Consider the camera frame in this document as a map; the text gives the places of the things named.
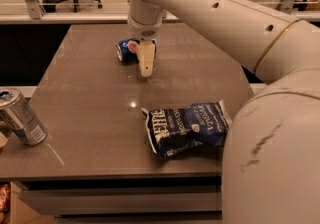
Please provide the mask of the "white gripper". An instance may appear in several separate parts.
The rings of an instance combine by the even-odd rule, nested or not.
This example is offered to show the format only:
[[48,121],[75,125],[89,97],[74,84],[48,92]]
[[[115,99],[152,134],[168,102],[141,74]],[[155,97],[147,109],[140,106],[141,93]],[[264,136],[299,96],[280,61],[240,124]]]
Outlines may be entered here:
[[[156,38],[161,25],[162,20],[157,20],[155,24],[143,24],[128,16],[129,33],[132,38],[139,41]],[[155,51],[156,46],[151,41],[141,41],[137,46],[139,68],[143,77],[149,77],[153,72]]]

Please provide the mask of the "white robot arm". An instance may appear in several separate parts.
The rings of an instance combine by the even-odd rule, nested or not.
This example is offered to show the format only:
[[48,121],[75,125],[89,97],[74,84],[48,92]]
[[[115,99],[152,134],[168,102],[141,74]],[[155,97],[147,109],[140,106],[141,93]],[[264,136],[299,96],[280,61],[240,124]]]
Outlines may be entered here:
[[248,0],[131,0],[149,38],[169,11],[266,86],[233,119],[223,153],[223,224],[320,224],[320,30]]

